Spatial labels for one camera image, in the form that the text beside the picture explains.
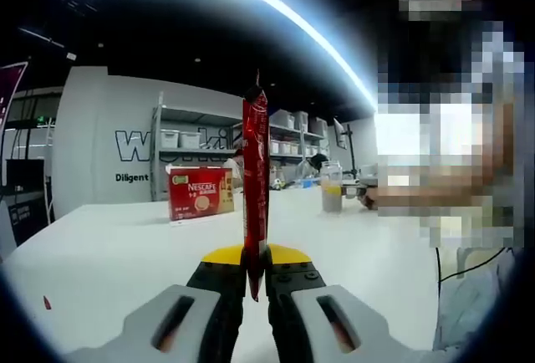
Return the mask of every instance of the white tabletop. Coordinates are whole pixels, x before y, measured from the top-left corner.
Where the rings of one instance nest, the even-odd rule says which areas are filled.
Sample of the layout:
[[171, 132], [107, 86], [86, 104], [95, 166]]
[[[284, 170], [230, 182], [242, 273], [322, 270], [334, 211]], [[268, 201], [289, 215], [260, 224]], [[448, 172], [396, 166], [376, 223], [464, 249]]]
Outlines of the white tabletop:
[[[418, 221], [408, 222], [378, 217], [356, 199], [344, 200], [339, 215], [325, 214], [318, 188], [285, 190], [270, 193], [268, 241], [302, 250], [326, 284], [343, 285], [381, 313], [397, 340], [430, 349], [435, 255]], [[186, 284], [205, 254], [242, 241], [240, 195], [235, 212], [179, 225], [169, 223], [166, 202], [88, 205], [21, 245], [3, 272], [37, 327], [68, 353], [116, 337], [129, 313]], [[263, 287], [259, 303], [247, 290], [243, 309], [232, 361], [278, 361]]]

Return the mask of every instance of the nescafe box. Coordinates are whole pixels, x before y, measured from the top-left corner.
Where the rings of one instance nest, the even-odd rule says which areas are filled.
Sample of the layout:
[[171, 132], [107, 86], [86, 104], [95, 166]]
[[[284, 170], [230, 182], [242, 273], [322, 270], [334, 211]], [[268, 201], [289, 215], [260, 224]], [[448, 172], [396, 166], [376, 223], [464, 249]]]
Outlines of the nescafe box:
[[234, 211], [232, 169], [172, 167], [169, 173], [171, 221]]

